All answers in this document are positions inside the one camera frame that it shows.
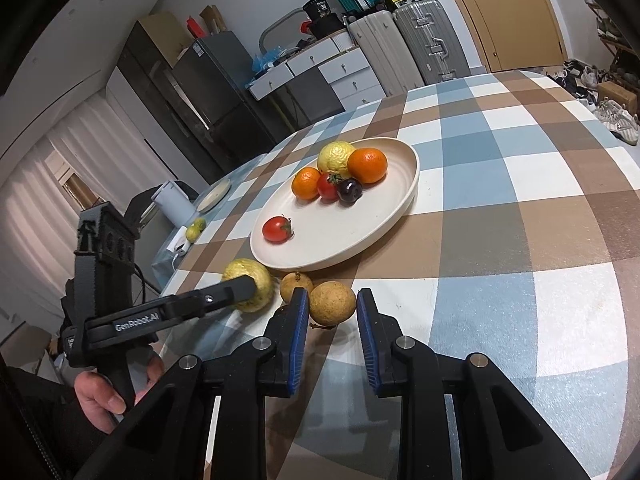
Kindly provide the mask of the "person's left hand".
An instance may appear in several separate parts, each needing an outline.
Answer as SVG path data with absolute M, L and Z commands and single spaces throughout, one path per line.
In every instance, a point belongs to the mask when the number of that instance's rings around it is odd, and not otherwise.
M 141 401 L 164 373 L 163 360 L 152 352 L 146 367 L 146 382 L 137 392 L 136 402 Z M 74 390 L 89 422 L 104 434 L 110 434 L 117 425 L 115 416 L 125 413 L 126 403 L 122 396 L 105 377 L 93 370 L 84 370 L 75 378 Z

